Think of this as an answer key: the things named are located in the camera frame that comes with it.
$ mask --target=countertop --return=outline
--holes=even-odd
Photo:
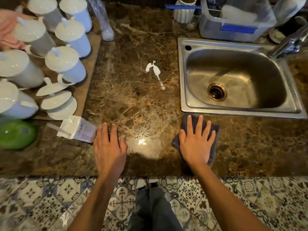
[[[115,39],[101,43],[83,117],[96,125],[119,125],[119,136],[125,137],[129,147],[123,175],[190,175],[171,141],[183,117],[177,38],[200,38],[198,31],[187,31],[165,9],[119,4],[107,4],[106,9]],[[298,54],[288,63],[308,109],[305,55]],[[145,72],[153,60],[165,90],[154,73]],[[212,167],[217,175],[308,175],[308,120],[204,118],[221,127]],[[45,121],[31,122],[38,128],[36,141],[22,151],[1,150],[0,174],[97,175],[91,145],[57,137]]]

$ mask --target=forearm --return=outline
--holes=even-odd
[[[194,170],[223,231],[269,229],[216,177],[208,165]]]
[[[106,209],[116,186],[117,179],[109,175],[100,176],[75,217],[68,231],[101,231]]]

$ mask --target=sink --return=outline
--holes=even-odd
[[[184,112],[307,118],[287,62],[273,46],[179,38]]]

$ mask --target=pink cloth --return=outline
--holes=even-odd
[[[0,9],[0,48],[2,50],[25,48],[25,43],[17,40],[12,35],[12,32],[18,23],[17,17],[21,17],[25,20],[35,18],[15,11]]]

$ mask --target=white ceramic lid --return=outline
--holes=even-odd
[[[86,0],[61,0],[59,3],[60,9],[71,15],[84,11],[87,5]]]
[[[71,96],[72,93],[70,91],[59,91],[57,93],[50,94],[42,101],[41,108],[45,110],[55,109],[68,101]]]
[[[25,20],[20,17],[17,17],[17,19],[19,23],[13,31],[17,40],[32,42],[41,38],[46,32],[45,25],[37,20]]]
[[[15,84],[0,81],[0,113],[9,110],[18,99],[18,89]]]
[[[83,24],[76,21],[74,18],[70,20],[62,18],[62,22],[56,27],[55,34],[60,40],[69,42],[82,37],[85,31]]]
[[[44,87],[41,87],[37,91],[36,96],[50,95],[52,93],[62,91],[63,89],[65,89],[69,86],[69,84],[65,84],[65,83],[62,83],[62,82],[52,83],[50,78],[48,78],[48,77],[45,77],[44,81],[47,85],[44,86]]]
[[[35,14],[47,14],[58,6],[56,0],[29,0],[28,9]]]
[[[11,77],[21,73],[29,64],[29,56],[21,50],[0,52],[0,68],[2,77]]]
[[[52,50],[50,50],[45,57],[46,66],[58,73],[73,68],[78,61],[78,53],[70,46],[59,46],[52,48]]]
[[[58,108],[48,110],[47,114],[54,120],[63,120],[66,117],[73,115],[76,109],[77,101],[71,96],[66,103]]]

